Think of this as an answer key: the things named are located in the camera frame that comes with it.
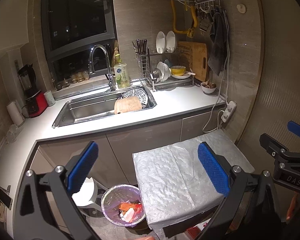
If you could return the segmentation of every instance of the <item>dish soap bottle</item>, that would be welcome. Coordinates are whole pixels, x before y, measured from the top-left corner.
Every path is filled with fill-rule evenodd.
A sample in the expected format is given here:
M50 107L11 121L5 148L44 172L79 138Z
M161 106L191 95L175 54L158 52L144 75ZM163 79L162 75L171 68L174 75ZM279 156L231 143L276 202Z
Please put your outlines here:
M114 65L114 73L118 88L127 88L130 86L127 64L122 62L120 54L115 55L115 57L118 63Z

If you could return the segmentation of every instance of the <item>faucet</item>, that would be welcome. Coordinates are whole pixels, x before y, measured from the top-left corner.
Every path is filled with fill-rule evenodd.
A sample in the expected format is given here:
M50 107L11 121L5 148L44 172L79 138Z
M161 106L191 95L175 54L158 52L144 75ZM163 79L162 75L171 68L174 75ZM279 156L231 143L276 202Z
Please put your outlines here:
M110 87L111 91L115 91L115 81L114 81L114 77L111 73L109 55L108 55L108 52L107 52L107 50L104 46L102 46L100 44L97 44L97 45L94 45L94 47L91 49L90 55L89 55L88 73L89 74L94 74L95 73L94 66L93 66L93 53L96 49L102 49L102 51L106 55L106 64L107 64L107 69L108 69L108 74L106 74L106 77L109 81L109 87Z

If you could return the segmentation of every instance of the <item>dish towel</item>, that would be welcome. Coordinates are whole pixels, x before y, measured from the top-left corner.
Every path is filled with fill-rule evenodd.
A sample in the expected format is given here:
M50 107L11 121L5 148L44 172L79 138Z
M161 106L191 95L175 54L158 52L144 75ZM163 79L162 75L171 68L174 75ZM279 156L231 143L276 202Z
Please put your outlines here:
M224 68L227 55L226 23L223 15L219 12L215 13L214 23L210 30L210 39L213 41L213 46L208 60L208 65L215 74L219 75L220 71Z

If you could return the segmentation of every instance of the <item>power strip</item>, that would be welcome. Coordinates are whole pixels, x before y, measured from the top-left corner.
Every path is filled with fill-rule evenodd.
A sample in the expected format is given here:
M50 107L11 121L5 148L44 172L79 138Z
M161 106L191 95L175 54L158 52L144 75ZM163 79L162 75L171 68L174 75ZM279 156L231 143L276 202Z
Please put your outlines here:
M226 110L223 112L223 115L221 116L221 120L223 122L228 122L236 107L237 104L234 101L230 101L229 104L227 105Z

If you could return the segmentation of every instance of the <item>stainless steel sink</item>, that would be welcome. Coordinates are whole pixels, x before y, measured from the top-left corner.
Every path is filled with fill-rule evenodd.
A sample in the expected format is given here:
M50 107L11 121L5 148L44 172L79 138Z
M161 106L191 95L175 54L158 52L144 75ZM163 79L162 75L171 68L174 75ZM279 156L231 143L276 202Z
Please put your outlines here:
M114 115L114 103L118 98L122 97L122 94L131 88L141 88L148 95L148 103L142 110L150 109L157 105L147 87L129 87L118 91L99 93L66 102L52 127L56 128Z

